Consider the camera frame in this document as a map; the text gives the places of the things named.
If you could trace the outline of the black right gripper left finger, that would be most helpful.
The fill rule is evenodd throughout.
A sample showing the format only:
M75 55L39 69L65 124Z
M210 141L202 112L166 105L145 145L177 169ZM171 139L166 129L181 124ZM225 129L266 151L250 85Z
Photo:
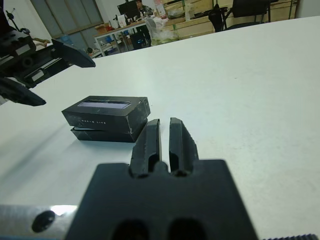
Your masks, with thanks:
M148 121L132 149L129 173L132 177L147 177L162 160L160 120Z

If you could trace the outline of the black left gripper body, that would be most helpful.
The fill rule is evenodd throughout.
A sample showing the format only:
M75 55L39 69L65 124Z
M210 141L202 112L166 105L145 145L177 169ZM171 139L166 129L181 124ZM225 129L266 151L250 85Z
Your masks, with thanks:
M15 78L27 88L70 67L54 45L37 50L32 38L22 32L0 36L0 75Z

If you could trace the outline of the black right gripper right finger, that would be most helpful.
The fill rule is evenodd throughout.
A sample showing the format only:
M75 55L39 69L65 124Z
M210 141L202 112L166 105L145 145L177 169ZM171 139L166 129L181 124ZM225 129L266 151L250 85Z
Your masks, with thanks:
M183 121L176 117L169 123L169 164L172 175L190 175L199 160L197 145Z

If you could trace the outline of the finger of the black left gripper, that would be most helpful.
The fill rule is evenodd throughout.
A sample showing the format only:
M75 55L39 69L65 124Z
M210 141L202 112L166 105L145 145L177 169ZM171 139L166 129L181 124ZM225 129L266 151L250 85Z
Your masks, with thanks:
M81 68L94 68L96 63L83 50L60 40L52 39L52 55Z
M14 103L33 107L46 104L44 99L30 91L27 87L6 77L0 78L0 95L4 99Z

